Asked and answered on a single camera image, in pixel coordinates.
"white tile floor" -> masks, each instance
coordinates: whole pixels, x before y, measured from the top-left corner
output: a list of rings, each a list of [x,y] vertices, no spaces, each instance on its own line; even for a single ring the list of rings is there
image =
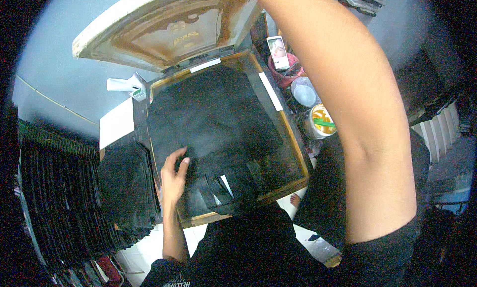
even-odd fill
[[[296,194],[303,198],[305,192],[306,188],[303,188],[297,191]],[[290,203],[290,197],[291,195],[285,196],[282,199],[277,200],[277,202],[293,220],[297,208]],[[313,242],[308,241],[310,236],[316,234],[315,232],[296,225],[293,225],[293,227],[297,239],[316,259],[324,262],[330,255],[337,253],[335,248],[321,238]],[[190,256],[194,254],[199,242],[204,238],[206,229],[207,224],[183,229]],[[121,250],[120,253],[116,255],[116,259],[118,259],[119,263],[126,268],[126,271],[128,272],[126,276],[133,286],[139,287],[151,270],[152,262],[162,258],[163,242],[163,226],[160,224],[154,227],[149,236],[146,236],[131,248]]]

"black shirt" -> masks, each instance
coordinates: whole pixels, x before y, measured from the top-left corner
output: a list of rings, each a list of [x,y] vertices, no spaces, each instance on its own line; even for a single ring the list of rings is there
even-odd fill
[[[415,220],[381,238],[346,246],[326,268],[296,239],[277,205],[207,226],[186,265],[158,259],[142,287],[182,286],[398,286],[411,259]]]

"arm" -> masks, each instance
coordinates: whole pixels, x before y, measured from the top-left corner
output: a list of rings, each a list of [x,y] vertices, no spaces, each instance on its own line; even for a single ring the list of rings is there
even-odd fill
[[[161,169],[162,181],[162,208],[164,218],[164,245],[162,256],[164,259],[175,259],[186,263],[189,259],[184,232],[180,226],[177,216],[176,205],[186,184],[186,172],[190,159],[182,160],[179,171],[174,170],[176,160],[186,152],[186,148],[181,148],[167,157],[164,167]]]
[[[335,122],[346,170],[346,236],[385,236],[416,214],[409,126],[393,72],[334,0],[258,0],[286,34]]]

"smartphone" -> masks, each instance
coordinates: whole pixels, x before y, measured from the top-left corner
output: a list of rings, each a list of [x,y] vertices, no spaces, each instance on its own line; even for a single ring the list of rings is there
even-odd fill
[[[267,38],[267,43],[270,49],[271,58],[275,64],[275,69],[289,69],[287,51],[281,36]]]

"hand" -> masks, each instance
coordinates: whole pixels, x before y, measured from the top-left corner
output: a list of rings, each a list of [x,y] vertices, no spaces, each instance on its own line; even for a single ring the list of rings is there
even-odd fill
[[[164,166],[161,169],[161,191],[162,205],[176,206],[186,185],[186,172],[189,167],[190,158],[182,160],[179,171],[176,173],[175,165],[177,158],[183,155],[187,147],[176,150],[165,159]]]

